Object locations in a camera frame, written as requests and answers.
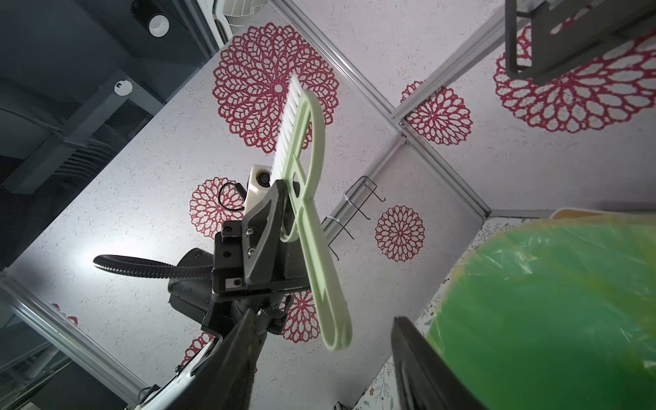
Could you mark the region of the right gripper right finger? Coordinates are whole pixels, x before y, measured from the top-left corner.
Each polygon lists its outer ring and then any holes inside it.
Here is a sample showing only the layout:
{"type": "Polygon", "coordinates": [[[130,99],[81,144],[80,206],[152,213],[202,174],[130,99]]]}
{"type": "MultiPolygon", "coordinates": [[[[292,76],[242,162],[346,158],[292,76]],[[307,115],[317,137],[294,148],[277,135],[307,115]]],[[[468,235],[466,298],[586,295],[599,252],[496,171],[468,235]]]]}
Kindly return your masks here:
{"type": "Polygon", "coordinates": [[[484,408],[408,318],[394,318],[391,346],[400,408],[484,408]]]}

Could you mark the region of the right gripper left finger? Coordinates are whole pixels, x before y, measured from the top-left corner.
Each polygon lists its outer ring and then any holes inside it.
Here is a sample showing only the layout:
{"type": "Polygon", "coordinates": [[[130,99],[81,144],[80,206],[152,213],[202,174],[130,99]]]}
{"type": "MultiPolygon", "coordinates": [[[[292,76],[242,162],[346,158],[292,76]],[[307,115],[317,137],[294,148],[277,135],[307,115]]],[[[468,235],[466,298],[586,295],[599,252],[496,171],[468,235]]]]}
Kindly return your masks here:
{"type": "Polygon", "coordinates": [[[261,339],[248,311],[223,343],[191,372],[170,409],[248,409],[261,339]]]}

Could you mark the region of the green bin with bag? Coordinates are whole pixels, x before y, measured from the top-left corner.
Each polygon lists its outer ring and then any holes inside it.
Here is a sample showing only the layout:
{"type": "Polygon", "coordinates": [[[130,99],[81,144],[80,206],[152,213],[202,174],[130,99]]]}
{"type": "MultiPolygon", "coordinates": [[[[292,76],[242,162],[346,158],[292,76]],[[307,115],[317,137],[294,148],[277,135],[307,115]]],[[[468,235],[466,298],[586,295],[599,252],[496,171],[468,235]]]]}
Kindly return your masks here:
{"type": "Polygon", "coordinates": [[[427,339],[490,409],[654,408],[654,218],[495,235],[455,267],[427,339]]]}

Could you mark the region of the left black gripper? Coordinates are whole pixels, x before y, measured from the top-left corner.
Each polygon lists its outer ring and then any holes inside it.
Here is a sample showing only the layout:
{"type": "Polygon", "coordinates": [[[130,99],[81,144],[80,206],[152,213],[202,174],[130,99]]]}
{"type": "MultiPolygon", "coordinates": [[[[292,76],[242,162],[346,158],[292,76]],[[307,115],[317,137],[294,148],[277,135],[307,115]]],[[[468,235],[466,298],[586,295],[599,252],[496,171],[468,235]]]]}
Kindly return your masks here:
{"type": "Polygon", "coordinates": [[[299,241],[281,235],[294,221],[289,192],[271,168],[250,171],[242,220],[223,224],[216,235],[212,271],[213,297],[259,297],[309,289],[299,241]]]}

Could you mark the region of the light green hand brush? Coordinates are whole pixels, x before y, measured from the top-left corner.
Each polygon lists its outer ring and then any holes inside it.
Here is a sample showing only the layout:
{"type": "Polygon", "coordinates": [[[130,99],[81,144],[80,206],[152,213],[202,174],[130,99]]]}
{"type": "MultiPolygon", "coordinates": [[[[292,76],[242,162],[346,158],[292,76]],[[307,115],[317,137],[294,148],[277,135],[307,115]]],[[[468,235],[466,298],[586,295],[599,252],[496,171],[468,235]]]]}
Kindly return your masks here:
{"type": "Polygon", "coordinates": [[[328,350],[348,348],[353,329],[348,304],[314,201],[326,153],[326,123],[319,99],[305,90],[297,73],[290,75],[281,116],[271,178],[289,193],[294,214],[285,243],[299,241],[314,297],[321,335],[328,350]]]}

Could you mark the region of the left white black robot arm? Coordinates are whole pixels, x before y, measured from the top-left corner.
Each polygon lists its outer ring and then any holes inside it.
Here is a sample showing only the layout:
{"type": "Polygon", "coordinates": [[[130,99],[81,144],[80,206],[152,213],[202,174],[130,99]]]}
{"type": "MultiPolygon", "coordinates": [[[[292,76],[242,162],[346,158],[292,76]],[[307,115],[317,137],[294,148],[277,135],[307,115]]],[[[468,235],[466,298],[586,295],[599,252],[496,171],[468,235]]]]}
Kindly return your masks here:
{"type": "Polygon", "coordinates": [[[276,177],[269,183],[242,220],[222,224],[213,252],[192,249],[176,266],[131,256],[94,258],[106,272],[167,279],[171,307],[212,336],[167,384],[147,389],[138,408],[249,408],[267,336],[282,333],[293,292],[309,289],[300,244],[280,238],[301,186],[276,177]]]}

